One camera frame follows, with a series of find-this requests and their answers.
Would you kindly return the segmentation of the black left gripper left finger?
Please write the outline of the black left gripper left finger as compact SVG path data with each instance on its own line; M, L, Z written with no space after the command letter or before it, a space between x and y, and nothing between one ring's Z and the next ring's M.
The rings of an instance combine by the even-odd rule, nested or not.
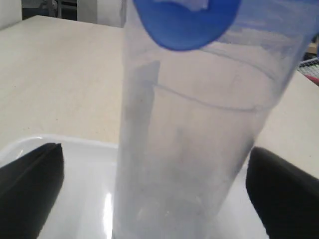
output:
M0 237L39 236L64 181L60 143L46 143L0 169Z

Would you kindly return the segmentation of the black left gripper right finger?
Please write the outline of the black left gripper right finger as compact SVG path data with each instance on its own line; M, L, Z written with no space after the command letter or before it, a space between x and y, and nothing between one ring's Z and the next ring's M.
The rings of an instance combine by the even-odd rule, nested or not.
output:
M250 153L249 199L271 239L319 237L319 180L261 147Z

